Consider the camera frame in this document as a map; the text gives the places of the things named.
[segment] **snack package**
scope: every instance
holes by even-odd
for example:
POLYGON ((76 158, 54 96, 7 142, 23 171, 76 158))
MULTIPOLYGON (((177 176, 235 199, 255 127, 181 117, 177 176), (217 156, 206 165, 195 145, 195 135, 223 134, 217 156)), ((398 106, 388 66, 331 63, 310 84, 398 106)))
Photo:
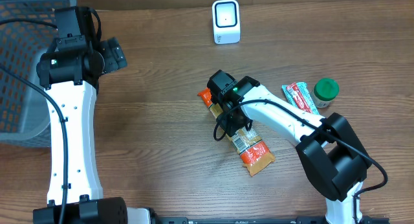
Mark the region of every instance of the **snack package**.
POLYGON ((294 82, 290 85, 282 85, 282 90, 287 102, 300 110, 319 115, 305 82, 294 82))
MULTIPOLYGON (((213 104, 212 94, 208 88, 201 91, 199 96, 201 96, 210 112, 213 113, 214 118, 217 118, 223 112, 219 104, 213 104)), ((247 131, 243 127, 237 130, 233 137, 226 136, 240 155, 243 166, 247 168, 250 176, 259 173, 276 160, 273 153, 270 152, 265 142, 253 128, 247 131)))

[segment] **orange and brown package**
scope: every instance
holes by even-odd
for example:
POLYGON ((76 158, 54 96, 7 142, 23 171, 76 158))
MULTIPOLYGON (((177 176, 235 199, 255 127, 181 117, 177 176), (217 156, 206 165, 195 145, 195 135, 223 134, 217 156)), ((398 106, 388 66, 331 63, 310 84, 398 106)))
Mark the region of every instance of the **orange and brown package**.
MULTIPOLYGON (((208 88, 201 91, 199 96, 201 96, 210 112, 213 113, 214 118, 217 118, 223 112, 219 104, 213 104, 212 94, 208 88)), ((259 173, 276 160, 273 153, 269 151, 265 142, 253 128, 247 131, 243 127, 237 130, 233 137, 226 136, 232 142, 251 176, 259 173)))

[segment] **basket hole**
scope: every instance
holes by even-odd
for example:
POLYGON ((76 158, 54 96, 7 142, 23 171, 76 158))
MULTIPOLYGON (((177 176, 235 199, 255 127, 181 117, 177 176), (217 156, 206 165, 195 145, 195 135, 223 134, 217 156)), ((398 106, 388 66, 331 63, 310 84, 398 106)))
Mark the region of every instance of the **basket hole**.
POLYGON ((9 16, 10 15, 10 12, 9 11, 4 11, 3 13, 1 13, 1 17, 7 17, 7 16, 9 16))

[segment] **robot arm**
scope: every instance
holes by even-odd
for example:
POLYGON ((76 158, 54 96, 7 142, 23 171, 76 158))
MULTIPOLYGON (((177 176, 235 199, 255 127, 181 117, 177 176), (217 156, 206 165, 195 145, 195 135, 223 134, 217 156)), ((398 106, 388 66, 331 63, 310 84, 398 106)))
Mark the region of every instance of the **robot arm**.
MULTIPOLYGON (((270 100, 308 123, 324 131, 330 131, 367 155, 348 121, 337 113, 324 118, 302 111, 274 96, 264 85, 248 76, 237 82, 229 74, 218 71, 210 78, 207 87, 212 93, 212 101, 220 104, 224 113, 249 100, 270 100)), ((295 146, 308 180, 326 197, 328 223, 354 224, 353 194, 361 189, 362 181, 367 177, 367 169, 371 165, 369 161, 339 143, 326 154, 323 147, 333 141, 269 103, 245 104, 229 114, 231 118, 221 127, 230 129, 226 131, 230 136, 234 134, 234 129, 256 120, 288 139, 295 146)), ((356 204, 356 217, 358 220, 362 217, 359 201, 356 204)))

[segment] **red and teal wrapper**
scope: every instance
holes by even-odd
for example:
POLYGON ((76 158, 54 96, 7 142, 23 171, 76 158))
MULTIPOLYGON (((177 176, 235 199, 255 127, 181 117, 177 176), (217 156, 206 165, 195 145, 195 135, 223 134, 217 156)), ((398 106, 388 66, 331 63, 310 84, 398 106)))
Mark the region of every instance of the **red and teal wrapper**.
POLYGON ((294 82, 290 85, 282 85, 282 90, 287 102, 300 110, 319 115, 305 82, 294 82))

